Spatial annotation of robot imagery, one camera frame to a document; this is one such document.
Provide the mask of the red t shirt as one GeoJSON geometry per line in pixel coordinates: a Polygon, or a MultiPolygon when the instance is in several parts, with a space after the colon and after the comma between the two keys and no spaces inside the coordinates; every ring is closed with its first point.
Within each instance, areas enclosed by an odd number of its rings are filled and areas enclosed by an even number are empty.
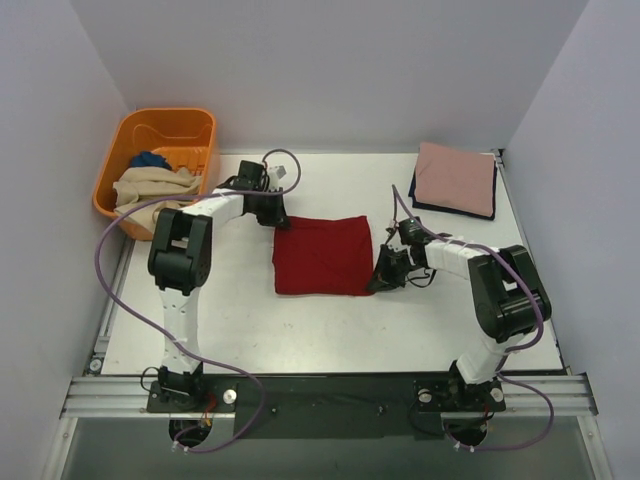
{"type": "Polygon", "coordinates": [[[274,232],[274,289],[279,295],[368,296],[374,270],[368,219],[291,217],[274,232]]]}

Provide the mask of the beige t shirt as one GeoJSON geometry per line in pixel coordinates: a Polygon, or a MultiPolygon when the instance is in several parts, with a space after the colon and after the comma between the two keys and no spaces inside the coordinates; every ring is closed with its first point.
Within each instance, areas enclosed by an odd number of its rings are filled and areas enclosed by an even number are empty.
{"type": "MultiPolygon", "coordinates": [[[[171,171],[161,167],[131,167],[113,183],[116,193],[114,212],[121,216],[145,202],[169,196],[196,195],[202,178],[181,168],[171,171]]],[[[145,206],[128,217],[128,222],[153,234],[159,212],[163,208],[179,209],[187,205],[185,200],[164,200],[145,206]]]]}

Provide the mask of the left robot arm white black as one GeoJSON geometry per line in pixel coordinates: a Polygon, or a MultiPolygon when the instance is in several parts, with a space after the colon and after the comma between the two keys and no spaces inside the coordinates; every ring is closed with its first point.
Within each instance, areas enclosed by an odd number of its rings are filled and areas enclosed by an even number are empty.
{"type": "Polygon", "coordinates": [[[158,384],[160,392],[184,412],[199,409],[206,397],[198,303],[211,272],[214,229],[247,214],[261,226],[288,228],[280,185],[285,176],[282,165],[242,161],[238,173],[216,187],[210,198],[159,212],[148,258],[169,333],[158,384]]]}

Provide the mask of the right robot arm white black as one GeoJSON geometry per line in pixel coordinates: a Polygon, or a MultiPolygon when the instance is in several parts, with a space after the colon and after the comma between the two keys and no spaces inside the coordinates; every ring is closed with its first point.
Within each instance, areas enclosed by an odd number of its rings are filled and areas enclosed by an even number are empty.
{"type": "Polygon", "coordinates": [[[453,362],[454,378],[446,385],[450,404],[469,409],[481,399],[481,385],[497,378],[510,355],[542,338],[551,304],[537,269],[521,245],[495,249],[430,233],[417,218],[399,222],[388,233],[389,239],[398,237],[403,248],[380,245],[368,292],[402,288],[420,269],[430,276],[448,273],[470,282],[478,334],[453,362]]]}

